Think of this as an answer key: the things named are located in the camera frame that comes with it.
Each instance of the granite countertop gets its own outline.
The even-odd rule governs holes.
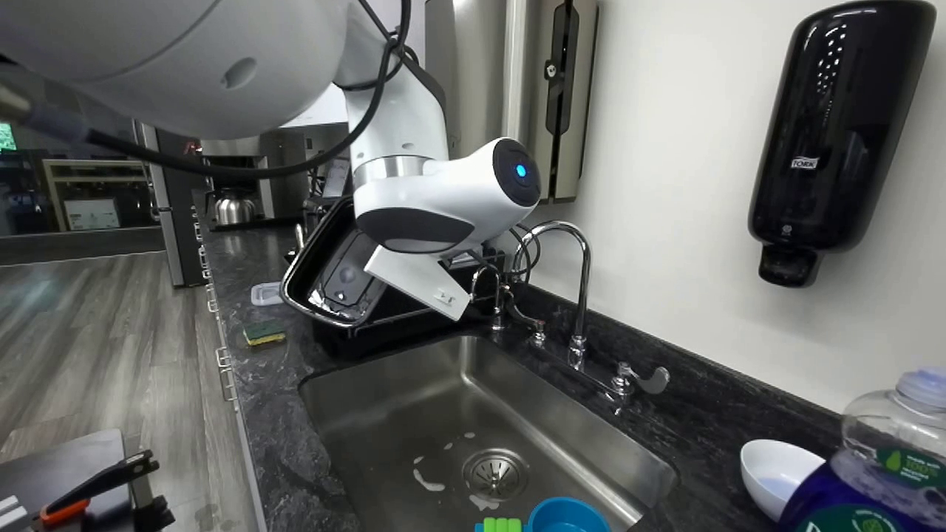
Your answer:
[[[204,232],[204,245],[266,527],[272,532],[356,532],[359,519],[347,489],[333,474],[333,459],[310,430],[300,397],[306,375],[333,372],[352,362],[330,357],[313,338],[310,320],[300,310],[285,306],[251,309],[250,303],[254,284],[282,279],[288,267],[285,251],[293,250],[293,232]],[[529,315],[550,323],[554,343],[566,341],[572,306],[538,291],[525,291],[520,303]],[[270,320],[282,323],[288,343],[250,350],[242,329]],[[740,448],[752,439],[777,439],[828,456],[837,445],[837,417],[811,403],[604,318],[591,318],[588,332],[591,357],[607,365],[630,362],[641,372],[664,365],[675,375],[672,387],[656,399],[640,397],[621,417],[613,417],[610,409],[597,403],[597,394],[560,365],[529,350],[519,356],[677,470],[672,495],[646,511],[646,520],[634,529],[774,529],[742,489]]]

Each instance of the white plate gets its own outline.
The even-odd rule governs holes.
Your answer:
[[[740,461],[742,486],[774,524],[800,486],[826,464],[826,459],[783,442],[748,442]]]

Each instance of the stainless steel sink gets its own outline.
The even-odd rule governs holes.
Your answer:
[[[316,375],[303,397],[368,532],[452,532],[588,499],[634,527],[677,474],[480,338]]]

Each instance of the blue bowl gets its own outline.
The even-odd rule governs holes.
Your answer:
[[[528,532],[610,532],[610,520],[575,496],[554,496],[535,505]]]

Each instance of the plastic bottle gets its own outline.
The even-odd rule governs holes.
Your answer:
[[[897,390],[854,399],[844,451],[800,489],[782,529],[946,532],[946,372],[905,372]]]

